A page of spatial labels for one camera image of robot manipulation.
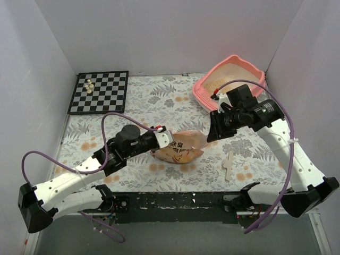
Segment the pink litter bag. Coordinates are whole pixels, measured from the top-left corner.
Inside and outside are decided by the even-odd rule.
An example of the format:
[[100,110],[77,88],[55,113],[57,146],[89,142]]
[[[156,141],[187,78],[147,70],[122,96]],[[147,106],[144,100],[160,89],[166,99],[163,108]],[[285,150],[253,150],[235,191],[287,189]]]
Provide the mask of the pink litter bag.
[[180,131],[173,134],[174,141],[151,155],[168,163],[188,164],[203,155],[208,145],[207,136],[200,131]]

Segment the beige bag clip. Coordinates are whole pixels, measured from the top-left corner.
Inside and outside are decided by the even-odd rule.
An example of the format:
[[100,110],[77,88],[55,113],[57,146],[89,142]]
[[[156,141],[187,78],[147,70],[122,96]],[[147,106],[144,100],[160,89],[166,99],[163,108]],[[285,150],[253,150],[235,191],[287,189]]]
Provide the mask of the beige bag clip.
[[227,158],[223,161],[222,167],[226,169],[225,180],[231,180],[232,164],[233,164],[234,152],[230,151]]

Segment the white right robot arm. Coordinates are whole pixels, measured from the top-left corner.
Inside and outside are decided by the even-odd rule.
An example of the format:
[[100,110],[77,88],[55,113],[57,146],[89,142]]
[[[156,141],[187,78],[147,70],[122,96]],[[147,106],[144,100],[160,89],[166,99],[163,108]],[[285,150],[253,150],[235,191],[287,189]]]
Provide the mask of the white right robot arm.
[[231,206],[246,211],[259,205],[279,206],[298,218],[339,188],[339,181],[326,177],[306,155],[294,137],[290,118],[273,99],[258,102],[246,84],[225,95],[216,89],[211,98],[218,101],[218,108],[210,112],[207,142],[233,137],[238,129],[249,127],[263,139],[287,174],[281,188],[259,182],[245,186],[239,197],[231,200]]

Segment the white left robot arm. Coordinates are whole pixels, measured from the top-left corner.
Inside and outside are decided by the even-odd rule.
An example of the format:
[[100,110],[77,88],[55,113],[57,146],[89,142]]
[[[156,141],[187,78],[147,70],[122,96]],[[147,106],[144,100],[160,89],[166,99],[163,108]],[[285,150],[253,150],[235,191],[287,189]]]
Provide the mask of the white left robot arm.
[[19,188],[18,207],[28,232],[40,232],[69,213],[85,209],[110,211],[113,198],[108,188],[94,187],[86,192],[80,188],[123,169],[128,159],[155,152],[171,141],[163,126],[141,133],[136,125],[126,125],[80,165],[66,168],[66,173],[36,185],[26,181]]

